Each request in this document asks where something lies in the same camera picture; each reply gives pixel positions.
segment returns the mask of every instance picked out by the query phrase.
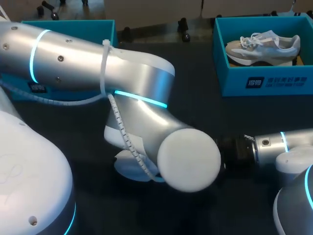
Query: shoelace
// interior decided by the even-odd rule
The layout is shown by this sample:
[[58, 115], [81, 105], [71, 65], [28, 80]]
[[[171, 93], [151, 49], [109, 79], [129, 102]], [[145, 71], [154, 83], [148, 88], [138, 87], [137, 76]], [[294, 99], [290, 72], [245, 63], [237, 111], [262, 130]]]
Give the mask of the shoelace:
[[241, 46], [244, 47], [244, 48], [248, 48], [251, 45], [252, 46], [256, 46], [256, 45], [263, 46], [263, 43], [261, 43], [261, 41], [258, 39], [258, 37], [256, 37], [259, 34], [260, 33], [252, 33], [250, 38], [240, 37], [240, 44], [241, 44]]

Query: teal cardboard box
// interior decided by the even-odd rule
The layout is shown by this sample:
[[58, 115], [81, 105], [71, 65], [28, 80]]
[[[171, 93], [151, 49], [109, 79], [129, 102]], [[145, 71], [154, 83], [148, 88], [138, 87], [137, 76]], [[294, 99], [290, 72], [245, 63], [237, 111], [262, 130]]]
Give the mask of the teal cardboard box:
[[[117, 36], [115, 30], [115, 23], [113, 20], [99, 20], [99, 21], [26, 21], [24, 24], [49, 29], [58, 33], [66, 34], [72, 37], [87, 40], [93, 43], [102, 45], [103, 40], [108, 39], [111, 45], [117, 46]], [[29, 81], [26, 81], [20, 77], [11, 76], [8, 74], [2, 74], [4, 82], [13, 85], [28, 93], [32, 93]], [[35, 93], [35, 95], [53, 99], [53, 100], [64, 100], [74, 101], [88, 99], [93, 96], [100, 94], [100, 91], [60, 91], [53, 87], [44, 86], [42, 84], [44, 93]], [[27, 98], [11, 94], [13, 100], [27, 100]]]
[[[227, 43], [269, 30], [281, 37], [299, 35], [304, 65], [230, 66], [225, 51]], [[313, 94], [313, 25], [305, 16], [217, 18], [213, 59], [222, 96]]]

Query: silver robot arm segment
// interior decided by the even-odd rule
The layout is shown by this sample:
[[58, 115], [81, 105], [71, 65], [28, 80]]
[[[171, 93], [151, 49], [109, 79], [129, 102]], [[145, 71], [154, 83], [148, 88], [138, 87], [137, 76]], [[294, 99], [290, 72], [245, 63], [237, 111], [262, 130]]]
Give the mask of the silver robot arm segment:
[[313, 145], [313, 129], [256, 136], [254, 156], [261, 166], [274, 164], [278, 155], [302, 145]]
[[[104, 77], [105, 93], [114, 95], [136, 150], [170, 186], [193, 192], [215, 180], [221, 165], [215, 142], [166, 109], [175, 76], [171, 63], [22, 23], [0, 22], [0, 32], [1, 73], [71, 91], [99, 90]], [[126, 148], [113, 111], [105, 139]]]

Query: white sneaker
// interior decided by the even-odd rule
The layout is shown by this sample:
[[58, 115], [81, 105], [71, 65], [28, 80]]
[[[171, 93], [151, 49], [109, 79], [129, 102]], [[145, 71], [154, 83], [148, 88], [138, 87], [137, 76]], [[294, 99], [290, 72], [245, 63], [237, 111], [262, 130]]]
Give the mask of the white sneaker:
[[292, 60], [299, 54], [300, 37], [283, 38], [272, 30], [253, 33], [250, 38], [240, 37], [240, 41], [227, 44], [227, 56], [244, 66], [256, 62], [266, 62], [275, 66], [292, 66]]

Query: glowing blue light strip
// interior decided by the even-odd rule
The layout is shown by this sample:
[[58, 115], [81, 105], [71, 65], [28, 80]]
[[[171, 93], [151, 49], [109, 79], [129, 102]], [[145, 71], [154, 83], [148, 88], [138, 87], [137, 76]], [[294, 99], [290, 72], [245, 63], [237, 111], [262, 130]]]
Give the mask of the glowing blue light strip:
[[74, 209], [74, 215], [73, 215], [72, 221], [71, 221], [71, 223], [70, 223], [70, 225], [69, 225], [69, 227], [68, 227], [68, 229], [67, 229], [67, 231], [65, 232], [64, 235], [67, 235], [69, 230], [70, 230], [70, 228], [72, 227], [73, 222], [74, 222], [74, 218], [75, 218], [75, 214], [76, 214], [76, 203], [75, 203], [75, 209]]
[[33, 48], [31, 50], [31, 54], [30, 54], [30, 61], [29, 61], [29, 71], [30, 71], [30, 76], [31, 76], [31, 79], [33, 79], [34, 82], [38, 83], [36, 78], [35, 78], [35, 75], [34, 75], [34, 57], [35, 57], [35, 52], [36, 52], [36, 49], [37, 49], [37, 46], [38, 46], [38, 43], [40, 41], [40, 39], [44, 36], [45, 33], [49, 32], [50, 30], [45, 30], [45, 31], [42, 31], [41, 34], [39, 34], [39, 36], [36, 38], [36, 41], [33, 45]]
[[287, 141], [286, 141], [286, 137], [285, 137], [285, 132], [281, 131], [280, 134], [282, 135], [283, 143], [285, 146], [285, 152], [288, 153], [288, 146], [287, 146]]
[[312, 201], [312, 198], [311, 198], [311, 195], [310, 195], [310, 192], [309, 192], [309, 186], [308, 186], [308, 175], [309, 175], [309, 171], [311, 169], [311, 166], [307, 169], [307, 172], [305, 173], [304, 188], [305, 188], [305, 192], [307, 194], [307, 198], [308, 198], [309, 204], [310, 204], [310, 206], [311, 206], [311, 208], [313, 210], [313, 201]]
[[158, 102], [158, 101], [153, 100], [153, 99], [148, 99], [148, 98], [145, 98], [145, 97], [136, 95], [136, 94], [131, 94], [131, 93], [127, 93], [127, 92], [121, 92], [121, 91], [115, 91], [115, 94], [120, 94], [120, 95], [128, 96], [128, 97], [130, 97], [130, 98], [139, 99], [139, 100], [142, 100], [142, 101], [146, 101], [146, 102], [148, 102], [148, 103], [156, 104], [156, 105], [161, 106], [161, 107], [163, 107], [163, 108], [167, 108], [167, 104]]

